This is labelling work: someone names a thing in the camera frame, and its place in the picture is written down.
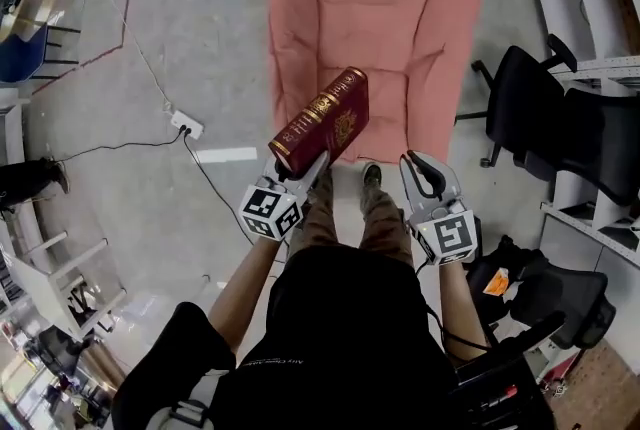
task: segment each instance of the red book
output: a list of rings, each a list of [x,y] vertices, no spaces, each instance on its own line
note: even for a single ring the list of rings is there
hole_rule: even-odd
[[[345,69],[269,142],[269,149],[292,173],[303,176],[323,151],[329,165],[369,122],[367,75]]]

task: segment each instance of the strap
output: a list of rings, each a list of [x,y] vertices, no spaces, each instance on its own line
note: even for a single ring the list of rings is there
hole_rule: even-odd
[[[208,410],[220,377],[227,373],[229,370],[208,371],[191,390],[188,400],[160,409],[149,420],[147,430],[213,430]]]

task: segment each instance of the black cable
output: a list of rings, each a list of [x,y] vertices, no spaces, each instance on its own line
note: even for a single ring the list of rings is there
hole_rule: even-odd
[[[418,269],[416,270],[416,277],[418,276],[418,274],[420,273],[420,270],[422,270],[425,266],[427,266],[427,263],[429,263],[429,260],[425,261],[424,263],[422,263]]]
[[[418,274],[420,273],[420,270],[422,270],[427,264],[429,263],[429,260],[425,261],[424,263],[422,263],[418,269],[416,270],[416,277],[418,276]],[[444,328],[444,326],[442,325],[442,322],[440,321],[440,317],[436,314],[436,312],[431,309],[428,305],[427,305],[427,313],[429,313],[431,316],[433,316],[434,320],[436,321],[436,323],[438,324],[438,328],[440,329],[440,336],[442,339],[442,346],[444,346],[444,340],[445,337],[448,337],[450,339],[453,339],[454,341],[458,341],[459,343],[462,343],[463,345],[467,345],[470,346],[471,348],[477,348],[478,350],[483,350],[485,352],[488,352],[489,350],[491,350],[491,347],[486,346],[486,345],[479,345],[478,343],[474,343],[472,341],[467,341],[464,338],[461,338],[460,336],[456,336],[455,334],[449,332],[447,329]],[[451,355],[452,357],[459,359],[459,357],[456,357],[454,354],[452,354],[451,352],[449,352],[447,350],[447,353],[449,355]]]
[[[99,149],[109,149],[111,151],[115,151],[116,149],[121,149],[121,148],[127,147],[127,146],[150,146],[150,147],[170,146],[171,144],[174,144],[180,138],[180,135],[182,135],[182,132],[186,130],[186,126],[183,126],[182,128],[180,128],[180,131],[178,132],[178,136],[176,138],[174,138],[170,142],[159,142],[159,143],[126,142],[125,144],[121,144],[119,146],[98,146],[98,147],[94,147],[93,149],[87,149],[86,151],[82,151],[80,153],[72,154],[71,156],[68,156],[67,158],[64,158],[63,160],[55,160],[55,161],[66,162],[66,161],[69,161],[69,160],[71,160],[73,158],[77,158],[78,156],[82,156],[83,154],[91,153],[91,152],[97,151]]]
[[[224,197],[222,197],[222,195],[220,195],[220,192],[218,192],[218,189],[215,187],[215,185],[213,184],[213,182],[211,181],[211,179],[209,178],[209,176],[207,176],[207,173],[204,171],[204,169],[202,168],[202,165],[200,165],[200,161],[198,160],[198,158],[196,157],[195,154],[193,154],[193,151],[191,150],[191,148],[189,147],[189,144],[187,144],[187,137],[189,136],[189,133],[191,132],[190,129],[187,129],[187,132],[185,133],[184,137],[183,137],[183,142],[184,142],[184,146],[187,148],[187,151],[189,151],[189,153],[191,154],[191,158],[193,158],[193,161],[196,162],[196,165],[198,166],[198,168],[200,169],[200,172],[202,172],[202,174],[204,175],[204,177],[207,179],[207,181],[209,182],[209,185],[211,186],[211,188],[213,189],[213,191],[216,193],[216,195],[218,196],[218,199],[220,199],[224,205],[229,208],[229,211],[231,212],[231,214],[233,215],[234,220],[236,221],[236,223],[238,224],[238,227],[240,228],[240,231],[242,231],[242,234],[244,235],[244,237],[247,239],[247,241],[253,245],[253,242],[251,241],[251,238],[249,238],[249,235],[247,234],[247,232],[244,230],[244,227],[242,227],[242,224],[240,223],[240,221],[238,220],[238,217],[236,216],[236,212],[233,211],[233,208],[231,207],[231,205],[226,201],[226,199]]]

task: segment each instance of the concrete floor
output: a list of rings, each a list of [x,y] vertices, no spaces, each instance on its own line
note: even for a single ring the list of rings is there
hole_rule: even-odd
[[[195,149],[257,148],[257,161],[205,166],[236,207],[262,169],[274,133],[266,11],[266,0],[84,0],[84,5],[76,0],[58,24],[82,27],[79,40],[64,38],[65,54],[86,65],[48,86],[35,86],[27,110],[29,157],[63,158],[102,144],[171,140],[176,130],[155,76],[175,108],[205,125]],[[537,0],[484,0],[473,57],[491,71],[511,44],[542,58],[543,37]],[[487,99],[488,88],[469,69],[459,111],[484,110]],[[467,202],[483,221],[485,249],[504,233],[522,246],[536,245],[546,186],[514,167],[508,153],[495,169],[481,169],[479,160],[489,148],[481,120],[458,124],[449,150]],[[363,228],[357,205],[360,168],[334,169],[336,224],[349,244],[358,243]],[[39,211],[47,234],[69,233],[60,255],[108,238],[108,252],[88,275],[108,290],[110,274],[117,272],[129,292],[110,337],[128,369],[153,343],[176,301],[210,306],[248,244],[180,142],[91,153],[69,161],[67,171],[71,193],[51,190],[55,198],[39,203]],[[385,167],[383,174],[383,187],[406,205],[397,168]],[[421,262],[417,248],[415,257]],[[274,275],[280,269],[274,265]],[[421,282],[428,302],[439,308],[437,270],[424,269]],[[265,300],[245,349],[264,331]]]

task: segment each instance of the black shirt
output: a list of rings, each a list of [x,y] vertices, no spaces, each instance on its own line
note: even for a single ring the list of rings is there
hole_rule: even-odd
[[[266,334],[237,368],[204,312],[178,305],[116,394],[114,428],[146,428],[212,368],[231,370],[211,404],[216,430],[424,428],[425,410],[440,412],[455,384],[413,269],[345,246],[291,258],[271,289]]]

